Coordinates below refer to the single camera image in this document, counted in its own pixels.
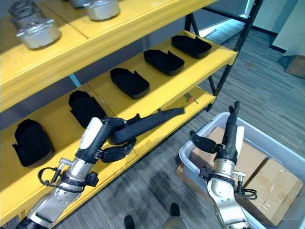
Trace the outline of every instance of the cardboard box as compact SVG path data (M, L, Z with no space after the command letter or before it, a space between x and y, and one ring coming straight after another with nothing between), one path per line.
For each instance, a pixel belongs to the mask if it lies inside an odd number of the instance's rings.
M236 201L261 223L277 226L303 186L281 164L269 159L244 188L257 191L256 200L235 195Z
M215 128L210 135L209 139L214 140L216 143L221 143L224 136L224 130L217 127ZM198 148L195 148L191 153L190 160L198 167L202 168L207 166L210 168L214 167L214 158L216 154L210 154L204 152ZM243 142L242 150L239 154L235 170L246 173L244 178L243 185L246 184L247 180L252 176L260 164L266 159L266 155L261 151L255 149L251 145Z
M285 72L305 78L305 56L292 56Z

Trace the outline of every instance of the person's leg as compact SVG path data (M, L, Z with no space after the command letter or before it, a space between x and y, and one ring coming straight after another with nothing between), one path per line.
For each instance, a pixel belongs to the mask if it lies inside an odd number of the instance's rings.
M171 216L180 216L179 206L176 203L171 205Z
M171 216L165 222L163 229L186 229L185 221L180 217L179 206L176 203L171 205Z
M134 229L135 228L134 221L131 216L128 215L124 218L124 226L125 226L125 229Z

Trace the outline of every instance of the yellow shelf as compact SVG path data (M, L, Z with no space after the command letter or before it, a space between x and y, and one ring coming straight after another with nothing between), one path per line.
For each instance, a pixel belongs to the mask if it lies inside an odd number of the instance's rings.
M64 78L76 54L73 49L86 38L47 7L39 4L47 18L55 20L62 32L61 38L39 50L29 50L16 37L17 30L5 18L0 27L1 39L1 99L0 111Z
M215 0L121 0L121 13L108 21L93 22L84 9L66 1L47 0L39 5L62 32L54 44L29 50L16 38L6 18L1 27L1 107L21 100L136 41L170 22Z
M195 37L192 33L182 31L180 35ZM139 54L118 67L130 71L136 70L150 83L150 91L142 99L134 100L126 96L111 81L110 72L97 77L88 86L106 103L116 116L129 119L136 113L141 116L150 115L158 108L166 108L186 92L194 88L212 73L226 64L232 64L237 53L221 45L207 41L212 45L209 54L203 59L195 59L171 46L171 40L162 42L152 49L167 52L170 50L184 61L184 69L175 76L166 76L154 69Z
M162 140L164 140L169 134L174 132L180 126L182 126L186 121L193 117L196 113L205 108L208 104L213 103L215 96L209 94L200 87L195 87L190 91L190 94L198 102L189 103L185 96L181 97L173 104L171 104L168 109L176 107L185 107L185 113L179 115L158 128L148 131L137 138L137 144L134 147L134 151L139 156L143 156L145 153L153 149Z
M193 36L184 31L182 34ZM214 43L211 44L213 47L209 55L200 60L189 57L175 49L170 45L169 41L154 47L163 51L171 50L185 60L184 70L176 76L166 76L158 72L144 61L142 54L120 65L120 67L128 68L129 70L137 70L139 74L150 82L150 92L141 99L133 100L122 93L110 80L109 73L82 87L82 90L87 91L96 98L108 116L119 116L128 119L136 113L146 116L160 107L166 108L168 106L185 106L186 114L175 117L162 126L140 136L134 151L124 160L110 164L98 162L93 168L93 171L100 174L98 186L96 188L87 187L82 198L69 206L60 220L88 200L195 113L214 101L214 96L195 86L225 64L231 64L236 57L236 52ZM183 94L188 91L196 98L199 104L190 104L186 101ZM56 154L52 160L43 166L35 169L22 167L11 146L15 143L14 133L18 123L4 130L4 151L0 152L0 225L19 213L22 215L25 209L29 209L49 191L49 188L42 186L37 179L38 171L42 167L57 166L61 157L74 158L75 150L79 147L80 137L84 129L70 113L68 105L70 94L71 92L63 95L26 117L41 123L54 144Z
M88 86L84 85L81 90L94 96L108 116L114 116ZM74 158L84 129L70 112L68 100L71 93L63 95L4 130L4 150L0 151L0 225L47 192L47 188L37 178L40 169L58 166L62 157L69 160ZM12 147L12 144L16 143L14 133L18 124L28 118L43 126L55 148L54 157L34 169L23 167Z

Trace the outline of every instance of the plastic storage bin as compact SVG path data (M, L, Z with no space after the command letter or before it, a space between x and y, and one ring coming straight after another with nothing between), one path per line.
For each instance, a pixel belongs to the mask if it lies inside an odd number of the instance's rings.
M207 137L216 127L225 129L228 112L220 113L207 125L205 125L197 134ZM305 159L288 149L286 146L275 141L270 136L266 135L262 131L256 129L254 126L245 122L241 118L236 121L238 126L243 125L244 141L253 147L259 149L265 153L268 157L271 157L281 163L284 167L290 170L294 175L303 181L305 184ZM179 157L186 165L184 167L185 175L192 180L198 187L200 187L205 193L206 182L199 178L200 169L190 161L190 155L195 148L191 141L188 141L179 152ZM290 206L289 210L284 215L282 221L277 225L269 226L263 225L258 222L251 214L244 210L247 219L254 229L305 229L305 187L303 186L298 196Z

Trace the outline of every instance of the person's foot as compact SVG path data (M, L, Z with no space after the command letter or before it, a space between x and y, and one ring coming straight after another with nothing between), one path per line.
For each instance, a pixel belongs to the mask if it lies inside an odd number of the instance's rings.
M126 216L124 218L124 226L125 229L134 229L134 222L131 216Z
M179 206L176 203L171 205L171 216L180 216Z

